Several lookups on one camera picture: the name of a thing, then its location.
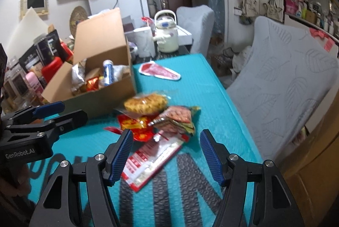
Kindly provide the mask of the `blue effervescent tablet tube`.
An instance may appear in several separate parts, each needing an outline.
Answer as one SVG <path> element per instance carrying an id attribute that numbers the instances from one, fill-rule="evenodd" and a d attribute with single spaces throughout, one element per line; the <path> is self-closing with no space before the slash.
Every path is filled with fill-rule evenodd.
<path id="1" fill-rule="evenodd" d="M 105 86 L 109 86 L 114 83 L 114 65 L 111 60 L 105 60 L 103 62 L 103 77 Z"/>

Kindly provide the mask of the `red shiny snack bag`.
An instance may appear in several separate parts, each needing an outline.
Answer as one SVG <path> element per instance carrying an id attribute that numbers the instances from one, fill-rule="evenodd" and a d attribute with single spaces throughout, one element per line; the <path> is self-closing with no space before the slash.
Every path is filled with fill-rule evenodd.
<path id="1" fill-rule="evenodd" d="M 99 76 L 89 79 L 86 83 L 86 92 L 98 90 L 99 80 L 100 80 Z"/>

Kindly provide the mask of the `pink bottle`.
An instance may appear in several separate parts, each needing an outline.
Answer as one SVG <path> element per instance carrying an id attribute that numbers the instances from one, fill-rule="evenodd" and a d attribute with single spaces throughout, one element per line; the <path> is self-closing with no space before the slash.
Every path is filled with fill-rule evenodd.
<path id="1" fill-rule="evenodd" d="M 30 87 L 34 91 L 34 93 L 37 95 L 39 100 L 41 102 L 44 102 L 44 98 L 42 96 L 42 93 L 44 91 L 43 86 L 41 85 L 38 77 L 35 75 L 34 72 L 28 72 L 25 76 L 26 80 L 28 81 Z"/>

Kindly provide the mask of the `red white flat snack packet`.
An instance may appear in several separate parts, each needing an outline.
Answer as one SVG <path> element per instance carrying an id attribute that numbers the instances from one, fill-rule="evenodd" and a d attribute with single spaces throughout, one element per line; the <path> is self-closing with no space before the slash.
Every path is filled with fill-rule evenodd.
<path id="1" fill-rule="evenodd" d="M 189 139 L 187 134 L 158 132 L 127 159 L 123 180 L 139 192 Z"/>

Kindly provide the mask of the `yellow waffle snack bag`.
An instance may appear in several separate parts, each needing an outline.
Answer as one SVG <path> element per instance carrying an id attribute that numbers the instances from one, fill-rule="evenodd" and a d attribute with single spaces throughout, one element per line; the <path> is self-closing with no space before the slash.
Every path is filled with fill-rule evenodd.
<path id="1" fill-rule="evenodd" d="M 152 92 L 128 98 L 117 110 L 128 115 L 153 115 L 164 111 L 168 102 L 169 99 L 165 94 Z"/>

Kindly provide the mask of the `peanut snack bag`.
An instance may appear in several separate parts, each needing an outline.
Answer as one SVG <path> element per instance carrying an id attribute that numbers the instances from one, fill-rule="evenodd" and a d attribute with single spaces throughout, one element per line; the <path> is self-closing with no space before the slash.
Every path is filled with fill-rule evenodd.
<path id="1" fill-rule="evenodd" d="M 199 106 L 169 106 L 148 126 L 170 133 L 195 135 L 194 116 L 200 112 Z"/>

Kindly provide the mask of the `open cardboard box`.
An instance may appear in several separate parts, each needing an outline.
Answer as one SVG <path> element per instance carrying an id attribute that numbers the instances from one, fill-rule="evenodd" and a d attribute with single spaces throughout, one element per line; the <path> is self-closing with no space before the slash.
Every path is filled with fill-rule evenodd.
<path id="1" fill-rule="evenodd" d="M 72 93 L 72 67 L 85 59 L 85 81 L 99 76 L 99 89 L 86 92 L 85 84 Z M 114 83 L 109 86 L 103 82 L 105 60 L 111 60 L 114 65 Z M 99 13 L 77 25 L 73 62 L 63 63 L 43 91 L 48 102 L 64 102 L 65 113 L 82 109 L 89 118 L 111 113 L 135 94 L 131 52 L 118 8 Z"/>

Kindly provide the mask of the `woven round tray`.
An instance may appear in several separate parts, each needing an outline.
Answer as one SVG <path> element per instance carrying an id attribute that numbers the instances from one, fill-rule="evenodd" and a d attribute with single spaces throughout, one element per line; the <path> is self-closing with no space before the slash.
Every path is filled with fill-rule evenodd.
<path id="1" fill-rule="evenodd" d="M 84 7 L 77 6 L 72 11 L 70 18 L 69 18 L 69 30 L 71 32 L 71 35 L 75 37 L 76 35 L 76 29 L 77 25 L 88 19 L 88 14 Z"/>

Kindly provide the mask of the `grey leaf-pattern chair near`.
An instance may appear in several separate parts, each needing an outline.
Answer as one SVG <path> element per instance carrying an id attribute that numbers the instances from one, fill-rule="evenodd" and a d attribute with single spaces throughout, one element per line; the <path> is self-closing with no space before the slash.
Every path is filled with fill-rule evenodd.
<path id="1" fill-rule="evenodd" d="M 338 59 L 304 29 L 254 22 L 249 57 L 227 89 L 262 159 L 282 157 L 338 80 Z"/>

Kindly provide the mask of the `cream white kettle pot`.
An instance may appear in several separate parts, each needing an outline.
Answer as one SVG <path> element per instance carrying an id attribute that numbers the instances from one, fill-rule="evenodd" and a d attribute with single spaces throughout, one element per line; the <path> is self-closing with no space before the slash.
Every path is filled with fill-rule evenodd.
<path id="1" fill-rule="evenodd" d="M 158 50 L 173 53 L 179 49 L 179 35 L 176 14 L 172 10 L 161 10 L 155 14 L 155 36 Z"/>

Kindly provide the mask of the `white mini fridge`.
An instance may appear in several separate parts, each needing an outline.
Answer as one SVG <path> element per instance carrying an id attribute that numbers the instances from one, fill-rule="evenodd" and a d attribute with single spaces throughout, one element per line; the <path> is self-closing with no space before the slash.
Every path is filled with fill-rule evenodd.
<path id="1" fill-rule="evenodd" d="M 89 6 L 92 15 L 105 9 L 119 8 L 122 18 L 141 20 L 142 17 L 150 17 L 148 0 L 89 0 Z"/>

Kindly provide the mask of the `grey covered chair far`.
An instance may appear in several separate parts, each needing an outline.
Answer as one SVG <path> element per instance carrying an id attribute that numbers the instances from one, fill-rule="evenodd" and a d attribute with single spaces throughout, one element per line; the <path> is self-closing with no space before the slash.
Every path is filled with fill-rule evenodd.
<path id="1" fill-rule="evenodd" d="M 179 7 L 176 11 L 178 24 L 192 34 L 190 54 L 200 53 L 207 57 L 213 31 L 215 13 L 207 5 Z"/>

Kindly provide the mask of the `canvas tote bag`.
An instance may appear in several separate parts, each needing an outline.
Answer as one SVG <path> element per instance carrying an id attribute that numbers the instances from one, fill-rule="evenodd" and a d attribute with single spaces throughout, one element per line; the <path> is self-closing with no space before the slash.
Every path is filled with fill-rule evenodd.
<path id="1" fill-rule="evenodd" d="M 283 22 L 283 9 L 281 7 L 278 7 L 275 0 L 268 0 L 267 3 L 263 3 L 263 6 L 265 9 L 266 17 L 278 22 Z"/>
<path id="2" fill-rule="evenodd" d="M 242 17 L 251 18 L 257 17 L 258 11 L 256 7 L 256 0 L 242 0 L 241 3 L 241 10 L 242 10 Z"/>

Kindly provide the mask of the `canvas tote bag left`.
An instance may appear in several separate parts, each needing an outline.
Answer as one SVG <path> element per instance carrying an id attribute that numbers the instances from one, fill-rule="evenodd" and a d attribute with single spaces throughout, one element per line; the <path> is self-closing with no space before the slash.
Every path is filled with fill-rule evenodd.
<path id="1" fill-rule="evenodd" d="M 242 0 L 241 3 L 241 10 L 242 10 L 242 17 L 251 18 L 257 17 L 258 11 L 256 7 L 256 0 Z"/>

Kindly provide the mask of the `wall intercom panel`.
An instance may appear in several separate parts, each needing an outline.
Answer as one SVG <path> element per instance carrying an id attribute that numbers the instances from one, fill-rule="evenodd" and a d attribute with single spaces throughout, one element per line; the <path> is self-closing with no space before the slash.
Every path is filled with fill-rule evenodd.
<path id="1" fill-rule="evenodd" d="M 49 15 L 48 0 L 20 0 L 20 19 L 32 8 L 37 15 Z"/>

